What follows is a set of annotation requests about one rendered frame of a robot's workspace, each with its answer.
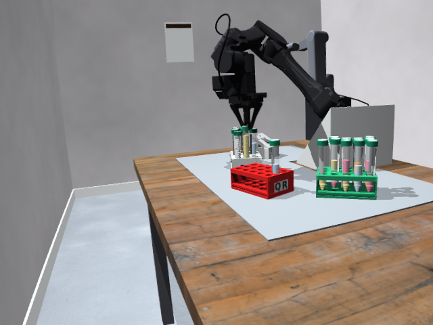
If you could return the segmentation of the red test tube rack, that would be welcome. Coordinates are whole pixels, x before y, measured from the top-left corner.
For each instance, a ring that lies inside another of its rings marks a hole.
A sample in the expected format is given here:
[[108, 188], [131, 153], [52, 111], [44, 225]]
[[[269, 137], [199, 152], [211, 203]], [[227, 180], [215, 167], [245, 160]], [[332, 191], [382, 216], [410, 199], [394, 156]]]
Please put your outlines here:
[[231, 188], [265, 199], [271, 199], [294, 191], [294, 170], [253, 163], [231, 169]]

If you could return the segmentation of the white tube rack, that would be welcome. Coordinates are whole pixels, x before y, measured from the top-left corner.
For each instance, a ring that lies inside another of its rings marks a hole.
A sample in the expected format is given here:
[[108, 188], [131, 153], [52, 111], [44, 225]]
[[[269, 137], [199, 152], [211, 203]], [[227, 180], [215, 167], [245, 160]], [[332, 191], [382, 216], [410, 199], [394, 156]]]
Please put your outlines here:
[[241, 158], [235, 158], [235, 155], [233, 154], [233, 151], [231, 152], [231, 168], [236, 168], [244, 165], [249, 165], [253, 163], [260, 163], [262, 164], [262, 156], [256, 150], [256, 154], [251, 154], [249, 158], [244, 158], [244, 155], [241, 151]]

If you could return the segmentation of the green test tube rack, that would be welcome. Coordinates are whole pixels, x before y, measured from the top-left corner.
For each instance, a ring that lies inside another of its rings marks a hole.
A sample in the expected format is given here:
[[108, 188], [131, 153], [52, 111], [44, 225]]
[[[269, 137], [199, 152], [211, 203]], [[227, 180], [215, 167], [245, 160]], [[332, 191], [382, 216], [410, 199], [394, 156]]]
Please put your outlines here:
[[[319, 186], [319, 180], [330, 180], [330, 181], [375, 181], [374, 189], [371, 192], [367, 192], [365, 183], [362, 183], [362, 189], [359, 192], [355, 191], [354, 185], [350, 183], [348, 191], [344, 191], [341, 182], [337, 184], [335, 188], [332, 187], [331, 182], [326, 182], [325, 190], [321, 190]], [[362, 175], [355, 175], [350, 167], [350, 175], [342, 174], [342, 167], [339, 167], [338, 172], [331, 172], [331, 167], [326, 167], [326, 175], [319, 174], [319, 167], [317, 169], [317, 179], [316, 179], [316, 198], [342, 198], [342, 199], [359, 199], [359, 200], [376, 200], [377, 196], [377, 185], [378, 176], [367, 176], [363, 168]], [[340, 194], [340, 195], [335, 195]]]

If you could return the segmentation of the conical tube with yellow liquid and green cap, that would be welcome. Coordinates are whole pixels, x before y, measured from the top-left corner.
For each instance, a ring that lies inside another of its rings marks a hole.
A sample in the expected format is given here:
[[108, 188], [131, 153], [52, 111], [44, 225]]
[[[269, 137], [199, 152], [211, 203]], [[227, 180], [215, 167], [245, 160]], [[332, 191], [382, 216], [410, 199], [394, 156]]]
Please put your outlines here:
[[250, 157], [249, 151], [249, 128], [248, 126], [242, 126], [242, 137], [243, 137], [243, 155], [244, 158]]

